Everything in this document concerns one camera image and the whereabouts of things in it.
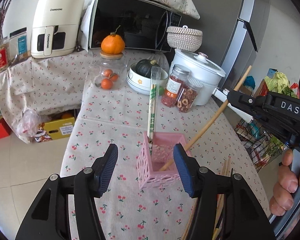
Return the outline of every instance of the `pink plastic basket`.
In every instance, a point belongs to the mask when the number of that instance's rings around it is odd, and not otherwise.
[[[170,159],[173,159],[173,148],[177,143],[186,145],[182,133],[155,132],[152,146],[152,156],[149,152],[147,133],[143,133],[143,145],[137,160],[139,188],[163,188],[172,185],[180,179],[175,164],[166,171],[158,171]]]

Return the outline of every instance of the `changhong logo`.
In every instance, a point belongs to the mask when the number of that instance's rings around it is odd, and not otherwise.
[[[47,37],[47,49],[49,48],[49,42],[50,42],[50,34],[48,34],[48,37]]]

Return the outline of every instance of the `wire rack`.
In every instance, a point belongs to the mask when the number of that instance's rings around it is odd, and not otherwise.
[[[241,119],[235,128],[235,132],[247,150],[257,172],[281,155],[282,151],[287,148],[256,120],[248,124]]]

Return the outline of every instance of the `yellow box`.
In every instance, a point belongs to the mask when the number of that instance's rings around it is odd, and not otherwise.
[[[70,137],[74,122],[74,117],[69,117],[42,123],[39,125],[39,129],[34,139],[37,142],[46,142]]]

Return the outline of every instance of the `tablecloth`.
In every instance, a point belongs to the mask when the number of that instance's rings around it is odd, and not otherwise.
[[[147,58],[169,67],[162,52],[126,49],[123,53],[128,65]],[[29,57],[0,73],[0,111],[7,124],[16,132],[27,108],[42,115],[80,108],[87,70],[99,58],[100,49],[46,59]],[[18,137],[30,143],[29,138]]]
[[[119,148],[119,157],[109,188],[95,199],[106,239],[181,239],[193,199],[181,181],[166,188],[140,190],[136,158],[147,129],[148,96],[127,85],[115,91],[98,89],[87,75],[82,108],[70,136],[61,168],[61,177],[77,174],[103,156],[110,143]],[[195,135],[218,109],[211,99],[187,114],[161,103],[156,114],[156,131],[181,132],[187,140]],[[224,160],[240,173],[255,193],[267,215],[268,200],[258,174],[228,120],[222,114],[191,148],[201,166],[220,173]],[[78,239],[73,196],[69,198],[72,239]]]

